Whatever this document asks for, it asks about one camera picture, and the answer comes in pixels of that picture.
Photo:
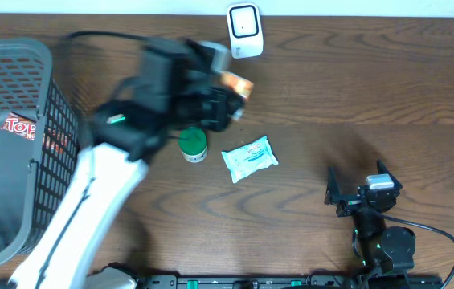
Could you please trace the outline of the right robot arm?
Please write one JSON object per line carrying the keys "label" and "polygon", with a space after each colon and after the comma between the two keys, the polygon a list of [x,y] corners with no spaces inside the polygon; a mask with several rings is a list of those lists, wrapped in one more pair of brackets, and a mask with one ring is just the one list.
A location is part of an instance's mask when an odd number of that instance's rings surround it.
{"label": "right robot arm", "polygon": [[350,278],[353,288],[397,287],[392,280],[414,267],[415,234],[400,226],[387,226],[383,214],[396,205],[401,183],[387,167],[377,161],[377,173],[355,194],[343,194],[333,168],[329,168],[324,203],[336,206],[339,218],[354,221],[354,249],[362,258],[363,268]]}

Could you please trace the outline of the red Top chocolate bar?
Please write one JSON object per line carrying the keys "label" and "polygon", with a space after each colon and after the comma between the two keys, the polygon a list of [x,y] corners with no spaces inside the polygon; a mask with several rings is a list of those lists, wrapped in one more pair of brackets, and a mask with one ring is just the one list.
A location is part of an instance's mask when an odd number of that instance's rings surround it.
{"label": "red Top chocolate bar", "polygon": [[[0,129],[12,132],[27,140],[34,140],[37,124],[24,116],[9,112]],[[49,128],[43,134],[43,145],[53,153],[62,153],[69,146],[69,137],[57,128]]]}

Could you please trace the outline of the orange snack packet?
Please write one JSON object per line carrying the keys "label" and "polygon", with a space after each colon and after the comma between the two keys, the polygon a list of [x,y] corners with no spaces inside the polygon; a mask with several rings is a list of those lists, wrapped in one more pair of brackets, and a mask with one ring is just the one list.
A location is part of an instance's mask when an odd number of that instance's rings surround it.
{"label": "orange snack packet", "polygon": [[229,71],[224,71],[221,75],[220,80],[223,85],[231,88],[235,93],[242,96],[245,100],[249,100],[254,87],[253,82]]}

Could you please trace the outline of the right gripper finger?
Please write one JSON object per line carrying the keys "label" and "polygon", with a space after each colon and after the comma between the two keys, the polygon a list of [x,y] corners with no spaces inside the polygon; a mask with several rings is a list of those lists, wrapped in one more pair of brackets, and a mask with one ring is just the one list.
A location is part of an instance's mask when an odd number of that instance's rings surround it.
{"label": "right gripper finger", "polygon": [[335,177],[335,172],[333,167],[328,168],[328,180],[327,187],[325,191],[324,204],[325,205],[336,205],[341,199],[340,189],[338,187],[338,182]]}
{"label": "right gripper finger", "polygon": [[376,161],[377,171],[379,174],[388,174],[394,184],[394,190],[400,191],[403,186],[402,184],[395,178],[395,176],[389,171],[389,169],[384,165],[382,160],[377,159]]}

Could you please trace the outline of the green lid white jar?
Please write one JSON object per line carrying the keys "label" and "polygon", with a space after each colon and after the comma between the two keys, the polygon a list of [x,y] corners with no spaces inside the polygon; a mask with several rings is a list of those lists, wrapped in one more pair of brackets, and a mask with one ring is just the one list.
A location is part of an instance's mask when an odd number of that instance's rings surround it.
{"label": "green lid white jar", "polygon": [[190,163],[201,162],[207,157],[207,136],[200,128],[191,127],[182,130],[178,145],[183,157]]}

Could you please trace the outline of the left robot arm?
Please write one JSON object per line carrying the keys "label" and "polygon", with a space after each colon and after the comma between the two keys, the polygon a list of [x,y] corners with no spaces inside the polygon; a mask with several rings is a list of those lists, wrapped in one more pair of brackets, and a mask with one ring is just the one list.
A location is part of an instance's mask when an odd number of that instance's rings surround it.
{"label": "left robot arm", "polygon": [[138,75],[123,79],[86,120],[88,144],[47,230],[9,288],[81,288],[96,253],[170,131],[221,132],[243,97],[219,83],[231,58],[222,44],[147,38]]}

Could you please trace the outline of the teal wet wipes pack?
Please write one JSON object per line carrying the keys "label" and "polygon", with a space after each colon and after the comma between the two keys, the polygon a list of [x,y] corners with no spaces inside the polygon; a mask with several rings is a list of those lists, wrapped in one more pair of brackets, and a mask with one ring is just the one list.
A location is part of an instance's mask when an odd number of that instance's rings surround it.
{"label": "teal wet wipes pack", "polygon": [[279,164],[267,136],[221,154],[234,184],[258,170]]}

